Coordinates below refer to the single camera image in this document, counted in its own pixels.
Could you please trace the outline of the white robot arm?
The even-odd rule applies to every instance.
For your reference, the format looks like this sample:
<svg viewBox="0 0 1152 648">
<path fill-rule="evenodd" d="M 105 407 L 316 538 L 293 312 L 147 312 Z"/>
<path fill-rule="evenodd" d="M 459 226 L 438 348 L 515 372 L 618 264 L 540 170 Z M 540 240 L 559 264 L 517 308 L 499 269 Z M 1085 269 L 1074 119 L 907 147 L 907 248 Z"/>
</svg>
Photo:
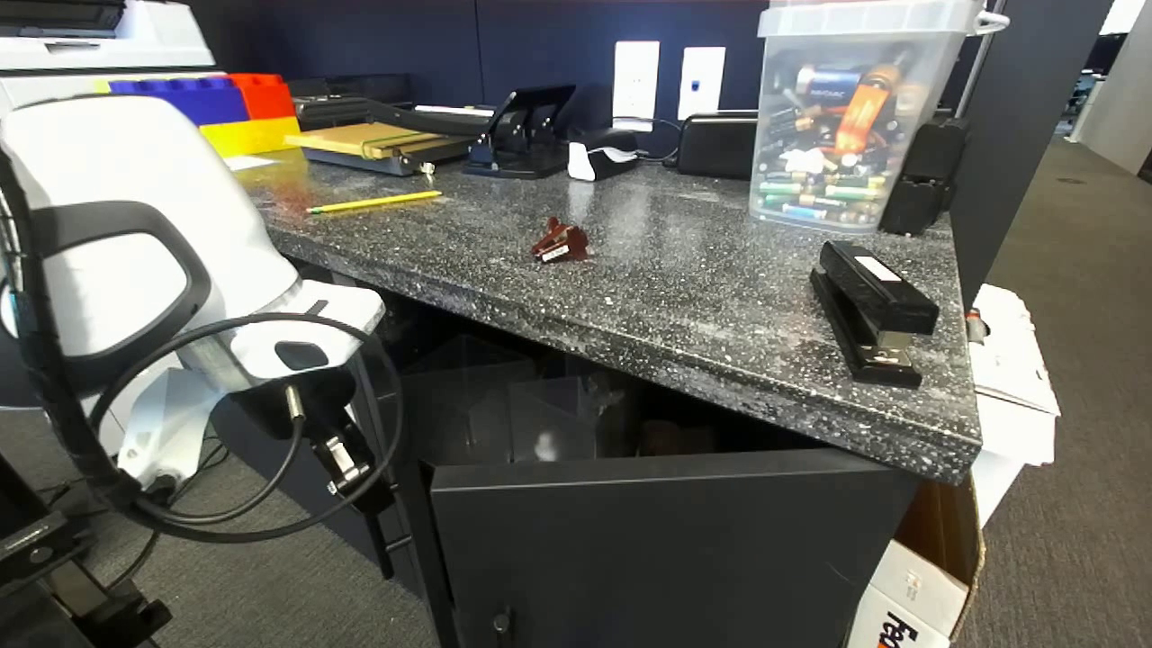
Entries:
<svg viewBox="0 0 1152 648">
<path fill-rule="evenodd" d="M 48 308 L 105 459 L 190 480 L 239 387 L 347 365 L 385 320 L 370 288 L 303 279 L 201 129 L 161 99 L 33 101 L 0 147 L 42 248 Z"/>
</svg>

